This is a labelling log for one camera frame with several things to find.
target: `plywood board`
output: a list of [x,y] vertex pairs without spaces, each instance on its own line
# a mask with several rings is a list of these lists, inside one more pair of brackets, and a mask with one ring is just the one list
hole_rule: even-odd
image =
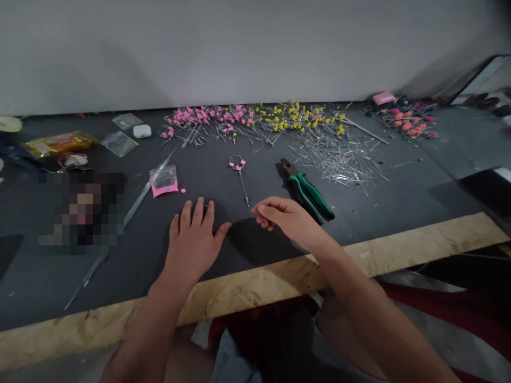
[[[484,213],[349,245],[369,277],[509,240]],[[328,282],[312,255],[198,283],[180,326],[323,289]],[[0,372],[118,342],[143,298],[0,332]]]

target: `right hand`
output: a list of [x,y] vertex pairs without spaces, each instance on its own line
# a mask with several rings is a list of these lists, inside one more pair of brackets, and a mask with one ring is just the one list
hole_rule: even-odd
[[257,223],[272,231],[277,224],[284,234],[298,245],[313,252],[315,248],[331,239],[304,208],[292,199],[268,197],[252,208]]

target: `small plastic bag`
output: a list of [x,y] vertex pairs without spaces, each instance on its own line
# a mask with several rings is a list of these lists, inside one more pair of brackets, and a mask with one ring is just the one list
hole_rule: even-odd
[[105,138],[103,138],[103,141],[101,141],[101,145],[110,150],[113,154],[124,157],[137,147],[138,142],[133,141],[123,132],[118,131],[115,133],[108,133]]
[[158,169],[153,169],[149,172],[149,183],[151,184],[151,190],[153,191],[153,198],[158,197],[163,193],[177,192],[177,175],[176,166],[169,165]]
[[130,129],[142,123],[142,120],[133,113],[119,114],[112,121],[122,130]]

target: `snack package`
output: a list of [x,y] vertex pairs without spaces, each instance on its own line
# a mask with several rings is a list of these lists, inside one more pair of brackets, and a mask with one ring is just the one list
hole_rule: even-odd
[[163,193],[177,192],[177,175],[176,166],[169,165],[162,168],[160,171],[153,169],[149,172],[149,183],[153,191],[153,198],[158,197]]
[[34,158],[45,158],[65,152],[78,152],[89,149],[100,142],[88,133],[74,131],[58,136],[37,138],[22,146],[34,156]]

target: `wooden stick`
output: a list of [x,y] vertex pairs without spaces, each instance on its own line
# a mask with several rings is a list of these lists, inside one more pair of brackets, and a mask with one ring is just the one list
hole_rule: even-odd
[[369,130],[367,130],[366,128],[361,127],[359,124],[357,124],[356,122],[351,121],[350,119],[347,119],[346,117],[345,117],[345,118],[343,118],[342,120],[341,120],[341,119],[338,119],[338,118],[336,118],[336,117],[334,117],[334,120],[337,120],[337,121],[340,121],[340,122],[345,122],[345,123],[347,123],[347,124],[349,124],[349,125],[353,125],[354,127],[359,128],[361,131],[363,131],[363,132],[365,132],[365,133],[369,134],[370,136],[373,136],[373,137],[374,137],[374,138],[376,138],[377,140],[380,140],[380,141],[381,141],[381,142],[383,142],[384,144],[390,145],[388,141],[385,141],[383,138],[378,137],[377,135],[375,135],[375,134],[371,133],[371,132],[370,132]]

